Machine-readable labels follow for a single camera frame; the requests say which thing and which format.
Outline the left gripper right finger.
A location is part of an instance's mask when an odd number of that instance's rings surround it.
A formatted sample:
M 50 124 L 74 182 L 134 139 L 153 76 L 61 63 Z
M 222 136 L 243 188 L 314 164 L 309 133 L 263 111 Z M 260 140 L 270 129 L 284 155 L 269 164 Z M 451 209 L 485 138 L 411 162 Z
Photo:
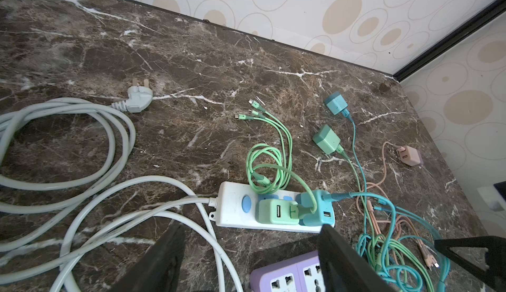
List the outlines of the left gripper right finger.
M 332 226 L 322 226 L 317 246 L 326 291 L 393 291 Z

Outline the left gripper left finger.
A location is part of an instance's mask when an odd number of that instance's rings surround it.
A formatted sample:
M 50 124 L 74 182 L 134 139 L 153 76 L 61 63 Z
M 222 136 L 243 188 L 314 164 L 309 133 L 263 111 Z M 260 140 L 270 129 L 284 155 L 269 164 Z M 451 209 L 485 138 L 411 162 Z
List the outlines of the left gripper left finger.
M 111 291 L 176 291 L 185 252 L 185 232 L 180 224 L 169 226 L 146 254 Z

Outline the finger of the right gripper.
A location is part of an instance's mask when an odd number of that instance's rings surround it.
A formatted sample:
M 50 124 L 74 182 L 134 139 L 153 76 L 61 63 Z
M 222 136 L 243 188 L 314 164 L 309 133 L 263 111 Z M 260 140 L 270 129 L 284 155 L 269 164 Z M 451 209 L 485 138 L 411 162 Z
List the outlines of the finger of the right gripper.
M 434 248 L 489 288 L 505 287 L 505 238 L 436 239 Z

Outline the light green charger plug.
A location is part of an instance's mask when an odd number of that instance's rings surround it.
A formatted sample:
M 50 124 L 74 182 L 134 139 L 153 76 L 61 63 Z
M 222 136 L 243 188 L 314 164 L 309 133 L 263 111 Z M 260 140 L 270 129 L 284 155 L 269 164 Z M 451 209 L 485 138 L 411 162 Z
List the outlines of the light green charger plug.
M 295 201 L 265 199 L 256 208 L 256 220 L 262 224 L 292 226 L 299 223 L 299 208 Z

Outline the white blue power strip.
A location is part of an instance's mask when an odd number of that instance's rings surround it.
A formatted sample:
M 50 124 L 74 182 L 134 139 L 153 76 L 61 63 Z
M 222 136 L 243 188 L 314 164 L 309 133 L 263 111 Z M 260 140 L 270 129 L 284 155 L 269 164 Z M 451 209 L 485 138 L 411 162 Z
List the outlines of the white blue power strip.
M 299 233 L 319 233 L 321 226 L 277 225 L 257 221 L 257 206 L 265 199 L 298 200 L 299 192 L 279 190 L 274 194 L 257 194 L 247 184 L 225 181 L 220 185 L 216 210 L 209 214 L 212 221 L 220 227 L 243 229 L 276 230 Z

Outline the pink charger plug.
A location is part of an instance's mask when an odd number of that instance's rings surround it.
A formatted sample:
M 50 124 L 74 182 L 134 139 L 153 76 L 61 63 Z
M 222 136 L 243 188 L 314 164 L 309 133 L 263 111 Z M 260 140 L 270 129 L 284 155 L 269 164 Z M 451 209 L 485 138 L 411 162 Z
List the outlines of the pink charger plug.
M 400 160 L 410 167 L 422 164 L 421 153 L 416 148 L 410 146 L 401 146 L 397 149 L 397 153 Z

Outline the darker green charger plug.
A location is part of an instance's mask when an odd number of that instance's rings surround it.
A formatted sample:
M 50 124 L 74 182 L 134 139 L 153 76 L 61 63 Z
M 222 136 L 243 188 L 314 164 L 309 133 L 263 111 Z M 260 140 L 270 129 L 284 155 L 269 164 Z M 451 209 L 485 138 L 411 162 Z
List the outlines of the darker green charger plug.
M 330 155 L 334 152 L 342 154 L 344 148 L 341 145 L 341 139 L 331 129 L 329 125 L 324 125 L 313 137 L 313 142 L 324 152 Z

